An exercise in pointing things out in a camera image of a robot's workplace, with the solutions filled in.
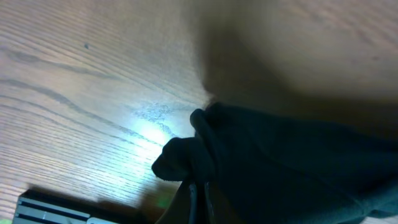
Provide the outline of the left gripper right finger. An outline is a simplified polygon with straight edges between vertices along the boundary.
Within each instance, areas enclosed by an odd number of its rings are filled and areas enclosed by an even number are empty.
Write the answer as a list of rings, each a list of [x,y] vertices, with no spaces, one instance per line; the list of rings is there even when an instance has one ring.
[[[205,202],[210,223],[239,223],[239,217],[235,214],[224,193],[219,189],[218,184],[214,182],[205,184]]]

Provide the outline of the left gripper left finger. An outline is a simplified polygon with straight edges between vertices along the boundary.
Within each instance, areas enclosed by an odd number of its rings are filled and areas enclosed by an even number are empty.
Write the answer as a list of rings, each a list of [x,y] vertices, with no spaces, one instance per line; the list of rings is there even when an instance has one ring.
[[[191,180],[184,180],[168,209],[155,224],[196,224],[197,187]]]

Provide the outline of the black t-shirt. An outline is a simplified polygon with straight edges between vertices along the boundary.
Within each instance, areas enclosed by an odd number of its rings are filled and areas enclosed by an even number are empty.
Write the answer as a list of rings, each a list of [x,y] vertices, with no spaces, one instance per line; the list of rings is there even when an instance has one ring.
[[[214,183],[247,223],[360,223],[397,214],[397,143],[336,123],[215,103],[152,165],[163,180]]]

